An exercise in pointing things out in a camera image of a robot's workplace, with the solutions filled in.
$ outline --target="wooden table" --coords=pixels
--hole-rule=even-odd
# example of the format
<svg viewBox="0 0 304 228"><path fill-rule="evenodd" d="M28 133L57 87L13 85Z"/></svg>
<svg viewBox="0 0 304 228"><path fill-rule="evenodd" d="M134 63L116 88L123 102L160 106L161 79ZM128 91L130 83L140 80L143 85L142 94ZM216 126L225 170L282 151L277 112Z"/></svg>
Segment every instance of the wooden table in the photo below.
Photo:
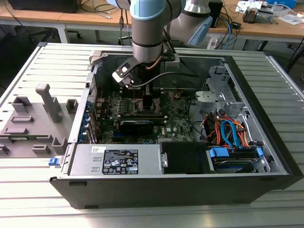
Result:
<svg viewBox="0 0 304 228"><path fill-rule="evenodd" d="M304 37L304 25L290 25L278 18L274 19L272 24L254 23L247 24L242 20L242 13L236 13L235 8L238 0L223 0L225 2L226 9L230 17L233 20L242 24L238 37L242 39L255 39L255 40L273 40L273 41L285 41L285 42L300 42ZM105 0L95 0L95 5L105 4ZM76 14L60 13L60 12L43 12L43 11L31 11L31 10L13 10L10 4L7 2L7 7L12 14L24 25L24 26L37 26L37 27L51 27L58 29L60 39L62 43L68 43L67 29L90 29L90 30L114 30L119 31L119 18L120 10L114 9L110 14L111 19L104 18L97 13L86 12L83 9L79 9ZM91 3L86 4L85 9L93 11ZM102 6L99 10L105 10L108 6ZM303 10L304 6L296 6L295 10ZM128 14L129 23L131 25L131 16ZM0 24L19 25L14 20L12 15L6 10L3 1L0 1ZM216 28L209 30L208 36L211 37L209 42L209 48L214 47L214 42L226 34L227 29L224 25L224 21L220 20Z"/></svg>

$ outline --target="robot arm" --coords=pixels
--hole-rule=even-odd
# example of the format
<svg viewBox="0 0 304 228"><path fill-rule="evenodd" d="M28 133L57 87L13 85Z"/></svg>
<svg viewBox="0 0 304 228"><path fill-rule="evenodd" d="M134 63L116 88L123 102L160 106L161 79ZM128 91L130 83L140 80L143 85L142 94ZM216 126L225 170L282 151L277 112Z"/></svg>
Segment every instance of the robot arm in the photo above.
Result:
<svg viewBox="0 0 304 228"><path fill-rule="evenodd" d="M209 0L107 0L132 16L133 59L127 60L113 78L129 87L130 71L138 65L148 66L162 54L163 29L168 35L190 45L202 42L212 23Z"/></svg>

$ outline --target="power supply label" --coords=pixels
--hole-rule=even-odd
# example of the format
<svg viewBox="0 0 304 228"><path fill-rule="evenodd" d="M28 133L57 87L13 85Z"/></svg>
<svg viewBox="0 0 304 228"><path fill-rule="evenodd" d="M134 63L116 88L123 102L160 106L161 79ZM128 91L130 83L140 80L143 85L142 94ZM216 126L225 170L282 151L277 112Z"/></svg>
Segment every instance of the power supply label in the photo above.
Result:
<svg viewBox="0 0 304 228"><path fill-rule="evenodd" d="M138 150L105 150L103 174L138 174Z"/></svg>

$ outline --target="chair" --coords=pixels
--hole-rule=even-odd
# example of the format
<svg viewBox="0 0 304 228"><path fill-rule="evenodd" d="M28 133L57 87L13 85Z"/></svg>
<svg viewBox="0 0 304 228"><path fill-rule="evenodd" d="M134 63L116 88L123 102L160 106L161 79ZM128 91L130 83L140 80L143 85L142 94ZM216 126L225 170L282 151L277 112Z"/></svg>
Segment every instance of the chair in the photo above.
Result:
<svg viewBox="0 0 304 228"><path fill-rule="evenodd" d="M34 32L34 33L31 33L29 34L28 36L28 40L31 42L31 43L34 43L35 42L35 39L34 39L34 36L38 36L38 35L45 35L41 42L46 42L47 39L51 36L53 39L55 39L56 37L59 37L59 33L58 33L58 30L55 29L55 28L45 28L46 30L44 31L41 31L41 32ZM77 38L80 39L81 38L81 34L78 32L78 31L73 31L73 30L68 30L67 31L68 33L76 33L77 35Z"/></svg>

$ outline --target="black cable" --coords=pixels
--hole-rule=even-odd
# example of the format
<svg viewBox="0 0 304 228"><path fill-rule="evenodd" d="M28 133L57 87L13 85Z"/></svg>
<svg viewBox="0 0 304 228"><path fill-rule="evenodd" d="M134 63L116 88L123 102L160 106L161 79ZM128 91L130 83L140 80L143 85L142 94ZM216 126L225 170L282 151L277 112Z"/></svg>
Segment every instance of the black cable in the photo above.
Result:
<svg viewBox="0 0 304 228"><path fill-rule="evenodd" d="M4 87L3 85L0 84L0 87L2 87L3 89L7 89L6 87Z"/></svg>
<svg viewBox="0 0 304 228"><path fill-rule="evenodd" d="M178 73L178 72L165 72L165 73L161 73L157 76L155 76L154 78L150 79L149 81L143 83L143 84L140 84L140 85L132 85L131 87L132 88L140 88L140 87L143 87L149 83L151 83L152 81L156 80L157 78L161 77L161 76L164 76L164 75L182 75L182 76L188 76L188 77L199 77L199 75L192 75L192 74L186 74L186 73Z"/></svg>
<svg viewBox="0 0 304 228"><path fill-rule="evenodd" d="M126 18L126 21L127 21L128 35L129 35L129 42L130 42L130 46L132 46L132 43L131 43L131 36L130 36L130 29L129 29L128 13L127 13L127 10L126 10L126 9L124 10L124 12L125 12L125 18Z"/></svg>
<svg viewBox="0 0 304 228"><path fill-rule="evenodd" d="M124 16L123 16L123 9L121 10L121 14L120 14L120 19L119 19L119 28L120 28L120 42L121 45L123 46L123 28L124 28Z"/></svg>
<svg viewBox="0 0 304 228"><path fill-rule="evenodd" d="M165 30L164 28L163 28L163 32L164 32L164 34L165 34L165 36L166 36L166 38L167 38L167 41L168 41L168 43L169 43L169 46L170 46L171 50L173 51L173 53L176 53L176 51L175 51L175 49L174 49L174 47L173 47L173 44L171 43L171 38L168 36L168 34L167 34L167 32L166 32L166 30ZM186 68L188 68L190 71L192 71L193 73L195 73L195 74L198 75L198 73L195 72L194 70L192 70L192 69L185 63L185 61L184 61L183 59L180 58L180 62L181 62Z"/></svg>
<svg viewBox="0 0 304 228"><path fill-rule="evenodd" d="M102 13L102 12L107 12L107 11L116 9L116 7L113 7L113 8L110 8L110 9L99 11L99 10L97 10L98 7L101 7L101 6L110 6L110 4L101 4L101 5L98 5L98 6L94 7L94 0L93 0L92 1L92 5L93 5L94 11L90 11L90 10L84 8L84 5L86 3L88 3L89 1L91 1L91 0L87 0L87 1L85 1L83 3L81 3L80 8L83 9L84 11L90 12L90 13Z"/></svg>
<svg viewBox="0 0 304 228"><path fill-rule="evenodd" d="M189 122L189 125L193 128L193 130L195 130L197 133L200 134L201 136L201 139L205 142L205 143L208 143L209 142L207 141L206 137L203 135L203 133L201 133L196 127L193 126L194 123L191 123L191 120L190 120L190 116L189 116L189 112L190 112L190 107L191 107L191 103L192 103L192 100L195 98L195 95L190 99L190 102L189 102L189 105L188 105L188 109L187 109L187 118L188 118L188 122Z"/></svg>
<svg viewBox="0 0 304 228"><path fill-rule="evenodd" d="M26 30L26 32L30 35L30 32L25 28L25 26L24 25L22 25L21 24L21 22L12 14L12 12L9 10L9 8L8 8L8 6L6 5L6 2L5 2L5 0L2 0L3 1L3 3L4 3L4 6L5 6L5 8L6 8L6 10L10 13L10 15Z"/></svg>
<svg viewBox="0 0 304 228"><path fill-rule="evenodd" d="M232 46L232 50L234 49L234 46L235 46L235 44L236 44L236 42L237 42L237 40L238 40L238 30L236 29L236 35L235 35L235 37L236 37L236 39L235 39L235 41L233 42L233 46Z"/></svg>

